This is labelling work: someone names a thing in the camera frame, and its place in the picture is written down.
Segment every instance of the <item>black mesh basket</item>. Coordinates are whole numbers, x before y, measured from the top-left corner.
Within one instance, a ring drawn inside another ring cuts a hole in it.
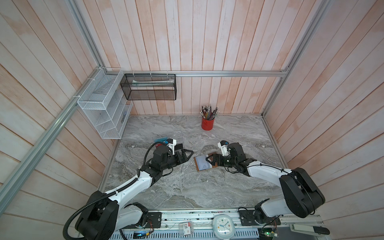
[[[127,100],[176,100],[175,74],[126,73],[120,86]]]

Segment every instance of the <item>red pencil cup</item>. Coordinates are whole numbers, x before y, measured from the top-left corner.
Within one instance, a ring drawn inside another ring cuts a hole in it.
[[[214,127],[214,121],[215,119],[205,120],[204,118],[201,118],[201,128],[206,131],[212,130]]]

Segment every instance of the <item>small plastic box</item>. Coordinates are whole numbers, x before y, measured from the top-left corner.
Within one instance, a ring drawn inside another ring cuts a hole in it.
[[[193,234],[193,223],[191,221],[179,223],[179,234],[182,236]]]

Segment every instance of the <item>clock face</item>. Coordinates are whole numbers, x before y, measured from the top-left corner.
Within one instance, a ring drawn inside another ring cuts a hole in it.
[[[216,227],[217,233],[222,237],[229,236],[235,231],[232,219],[225,216],[218,218],[214,223],[214,227]]]

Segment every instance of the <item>white label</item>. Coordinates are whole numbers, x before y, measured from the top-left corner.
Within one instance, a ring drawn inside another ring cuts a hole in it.
[[[183,231],[184,231],[184,235],[191,234],[191,223],[190,222],[183,223]]]

